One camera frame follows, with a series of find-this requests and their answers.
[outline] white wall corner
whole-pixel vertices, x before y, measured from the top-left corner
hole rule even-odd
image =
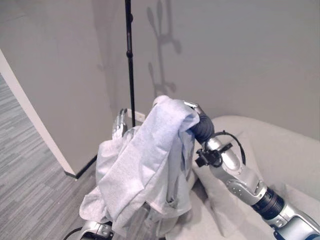
[[[21,105],[22,109],[34,125],[35,129],[38,131],[40,136],[42,137],[43,141],[49,147],[55,158],[58,160],[60,165],[63,167],[64,171],[75,175],[75,172],[61,153],[60,149],[58,148],[57,144],[51,137],[50,133],[46,129],[45,125],[41,121],[40,117],[38,116],[36,110],[32,106],[31,102],[29,101],[27,95],[25,94],[24,90],[20,86],[14,72],[12,71],[11,67],[9,66],[3,52],[0,49],[0,73],[4,78],[6,84],[11,89],[13,95],[16,97],[17,101]]]

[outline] gray carpet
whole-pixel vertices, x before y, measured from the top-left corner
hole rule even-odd
[[[66,176],[0,75],[1,240],[62,240],[81,227],[95,167],[77,181]]]

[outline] baseboard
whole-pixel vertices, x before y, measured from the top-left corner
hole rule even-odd
[[[67,171],[64,171],[65,175],[78,179],[81,177],[82,174],[84,174],[84,172],[97,160],[97,155],[94,156],[94,158],[91,159],[90,162],[88,162],[87,165],[85,165],[76,175],[69,173]]]

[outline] electrical outlet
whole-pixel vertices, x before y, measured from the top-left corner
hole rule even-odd
[[[126,112],[128,114],[128,117],[132,118],[132,110],[130,108],[128,108]],[[146,119],[146,116],[141,112],[134,111],[134,118],[136,121],[143,123]]]

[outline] gray wall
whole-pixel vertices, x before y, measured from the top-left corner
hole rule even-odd
[[[319,0],[133,0],[132,13],[138,111],[168,94],[320,139]],[[125,31],[124,1],[0,2],[0,48],[75,172],[130,106]]]
[[[0,33],[24,92],[78,173],[113,122],[91,2],[1,1]]]
[[[115,113],[130,106],[124,3],[92,6]],[[133,0],[132,13],[138,111],[168,94],[320,139],[319,0]]]

